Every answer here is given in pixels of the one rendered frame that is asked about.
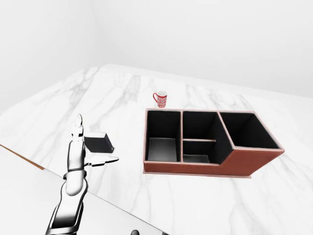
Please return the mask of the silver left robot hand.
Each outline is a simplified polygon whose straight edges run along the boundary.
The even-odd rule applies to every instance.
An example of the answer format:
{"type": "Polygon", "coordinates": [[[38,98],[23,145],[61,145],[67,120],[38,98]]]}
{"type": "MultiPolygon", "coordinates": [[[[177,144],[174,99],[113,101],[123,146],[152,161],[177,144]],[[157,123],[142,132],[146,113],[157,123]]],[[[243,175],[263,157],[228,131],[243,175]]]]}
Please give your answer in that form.
{"type": "Polygon", "coordinates": [[[83,118],[77,115],[71,135],[67,155],[68,171],[83,170],[86,166],[98,167],[105,164],[114,163],[119,160],[112,156],[112,153],[92,153],[85,146],[83,118]]]}

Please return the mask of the black book with white pages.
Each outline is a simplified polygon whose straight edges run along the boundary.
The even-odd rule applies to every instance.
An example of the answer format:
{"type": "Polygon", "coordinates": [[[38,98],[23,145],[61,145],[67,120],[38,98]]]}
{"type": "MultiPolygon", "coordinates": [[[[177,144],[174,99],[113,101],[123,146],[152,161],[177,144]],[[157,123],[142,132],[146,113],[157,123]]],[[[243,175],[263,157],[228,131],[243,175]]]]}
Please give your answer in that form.
{"type": "Polygon", "coordinates": [[[86,148],[92,153],[112,153],[114,147],[106,132],[85,132],[86,148]]]}

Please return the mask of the red-brown desk caddy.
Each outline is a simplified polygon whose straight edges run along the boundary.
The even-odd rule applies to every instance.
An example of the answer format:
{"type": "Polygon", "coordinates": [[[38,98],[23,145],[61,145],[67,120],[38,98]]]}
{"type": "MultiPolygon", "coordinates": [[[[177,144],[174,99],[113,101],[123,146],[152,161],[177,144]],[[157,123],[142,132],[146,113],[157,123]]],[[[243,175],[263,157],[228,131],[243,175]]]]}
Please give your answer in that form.
{"type": "Polygon", "coordinates": [[[283,153],[253,111],[146,110],[146,173],[248,178],[283,153]]]}

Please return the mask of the red patterned mug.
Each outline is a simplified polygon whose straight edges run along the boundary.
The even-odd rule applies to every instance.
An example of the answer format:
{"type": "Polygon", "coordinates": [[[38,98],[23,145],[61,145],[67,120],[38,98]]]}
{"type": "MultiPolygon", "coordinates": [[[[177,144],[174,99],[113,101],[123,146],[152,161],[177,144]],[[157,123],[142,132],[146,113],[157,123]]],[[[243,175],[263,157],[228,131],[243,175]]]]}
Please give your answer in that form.
{"type": "Polygon", "coordinates": [[[153,93],[153,98],[154,98],[154,100],[157,103],[157,106],[159,108],[165,108],[166,101],[167,101],[167,92],[166,91],[158,91],[156,93],[153,93]]]}

